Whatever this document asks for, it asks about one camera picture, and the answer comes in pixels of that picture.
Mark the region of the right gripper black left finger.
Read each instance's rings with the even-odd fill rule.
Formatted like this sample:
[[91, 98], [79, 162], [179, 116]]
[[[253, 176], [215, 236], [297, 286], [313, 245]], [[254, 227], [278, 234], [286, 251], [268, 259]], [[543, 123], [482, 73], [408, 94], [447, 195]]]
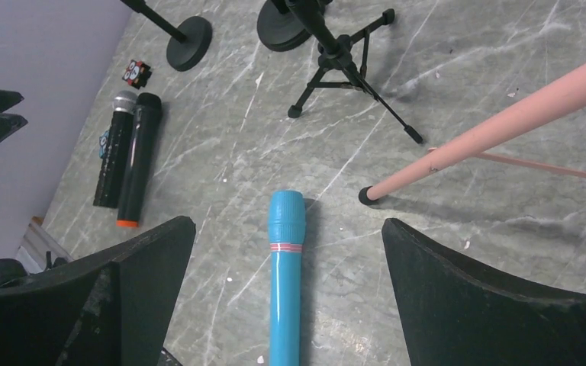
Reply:
[[175, 365], [164, 348], [196, 227], [175, 217], [31, 274], [0, 259], [0, 365]]

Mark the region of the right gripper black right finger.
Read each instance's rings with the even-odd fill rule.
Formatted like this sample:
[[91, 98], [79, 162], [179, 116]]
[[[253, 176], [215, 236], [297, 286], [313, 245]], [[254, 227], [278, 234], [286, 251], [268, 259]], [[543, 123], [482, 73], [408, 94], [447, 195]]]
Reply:
[[586, 365], [586, 294], [508, 274], [396, 218], [382, 240], [413, 365]]

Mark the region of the black microphone orange end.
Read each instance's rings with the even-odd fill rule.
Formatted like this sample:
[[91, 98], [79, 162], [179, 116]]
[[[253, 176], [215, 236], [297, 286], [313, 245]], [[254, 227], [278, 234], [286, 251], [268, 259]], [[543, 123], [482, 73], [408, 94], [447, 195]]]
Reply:
[[163, 103], [159, 96], [144, 92], [139, 94], [133, 118], [132, 138], [125, 167], [116, 225], [137, 228], [153, 152], [163, 119]]

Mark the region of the blue microphone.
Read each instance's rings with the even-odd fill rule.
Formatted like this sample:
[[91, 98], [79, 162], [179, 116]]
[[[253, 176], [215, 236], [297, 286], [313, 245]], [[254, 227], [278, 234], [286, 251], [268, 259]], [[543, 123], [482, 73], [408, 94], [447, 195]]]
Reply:
[[302, 193], [275, 192], [268, 217], [271, 365], [300, 364], [301, 260], [305, 233], [306, 209]]

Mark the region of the black round-base stand ring clip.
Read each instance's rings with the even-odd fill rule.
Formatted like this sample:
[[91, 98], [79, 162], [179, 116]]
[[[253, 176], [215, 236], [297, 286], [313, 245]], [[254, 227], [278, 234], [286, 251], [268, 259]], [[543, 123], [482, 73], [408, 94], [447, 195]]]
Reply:
[[290, 5], [300, 5], [324, 14], [331, 0], [319, 1], [265, 1], [256, 24], [259, 40], [269, 50], [286, 52], [302, 45], [311, 37]]

